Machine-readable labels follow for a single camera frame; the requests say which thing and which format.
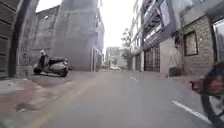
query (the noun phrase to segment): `white road marking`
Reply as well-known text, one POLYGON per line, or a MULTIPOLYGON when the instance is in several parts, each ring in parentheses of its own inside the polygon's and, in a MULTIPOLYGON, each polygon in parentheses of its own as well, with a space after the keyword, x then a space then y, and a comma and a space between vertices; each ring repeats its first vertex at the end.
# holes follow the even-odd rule
POLYGON ((199 119, 201 119, 201 120, 203 120, 203 121, 205 121, 205 122, 207 122, 209 124, 212 124, 211 121, 206 116, 204 116, 203 114, 201 114, 199 112, 196 112, 196 111, 188 108, 187 106, 185 106, 185 105, 183 105, 183 104, 181 104, 181 103, 179 103, 177 101, 172 101, 172 103, 175 104, 176 106, 184 109, 185 111, 191 113, 192 115, 198 117, 199 119))
POLYGON ((136 78, 134 78, 134 77, 131 77, 130 79, 134 80, 135 82, 138 82, 138 80, 136 78))

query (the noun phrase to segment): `window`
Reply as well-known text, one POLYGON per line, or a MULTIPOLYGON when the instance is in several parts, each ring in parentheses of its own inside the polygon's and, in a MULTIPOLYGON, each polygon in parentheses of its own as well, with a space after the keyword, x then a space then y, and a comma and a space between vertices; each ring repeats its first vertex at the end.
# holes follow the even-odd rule
POLYGON ((198 45, 195 31, 184 35, 185 56, 193 56, 198 54, 198 45))
POLYGON ((163 3, 160 6, 162 18, 163 18, 163 25, 166 27, 170 23, 170 13, 168 10, 168 5, 166 0, 163 1, 163 3))

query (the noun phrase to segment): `brick wall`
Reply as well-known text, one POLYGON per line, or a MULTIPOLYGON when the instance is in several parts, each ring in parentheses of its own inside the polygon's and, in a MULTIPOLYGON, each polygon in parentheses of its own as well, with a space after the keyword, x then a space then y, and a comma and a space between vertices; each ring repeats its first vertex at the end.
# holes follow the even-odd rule
POLYGON ((191 31, 196 32, 198 55, 184 56, 184 71, 186 75, 205 75, 214 63, 213 41, 208 18, 201 17, 183 29, 184 34, 191 31))

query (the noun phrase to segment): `white sky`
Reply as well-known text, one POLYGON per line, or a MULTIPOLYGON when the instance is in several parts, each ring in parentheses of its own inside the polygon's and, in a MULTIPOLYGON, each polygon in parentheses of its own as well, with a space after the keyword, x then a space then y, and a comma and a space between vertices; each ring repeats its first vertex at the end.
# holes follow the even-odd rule
MULTIPOLYGON (((40 0, 37 12, 61 3, 62 0, 40 0)), ((135 0, 103 0, 102 16, 105 26, 105 48, 121 46, 122 33, 132 21, 132 8, 135 0)))

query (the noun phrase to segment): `road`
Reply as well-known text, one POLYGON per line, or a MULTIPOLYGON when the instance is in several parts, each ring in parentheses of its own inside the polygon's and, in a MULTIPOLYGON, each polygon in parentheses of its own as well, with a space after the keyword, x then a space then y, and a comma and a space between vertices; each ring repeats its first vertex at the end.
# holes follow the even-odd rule
POLYGON ((33 128, 211 128, 186 83, 156 73, 100 72, 42 112, 33 128))

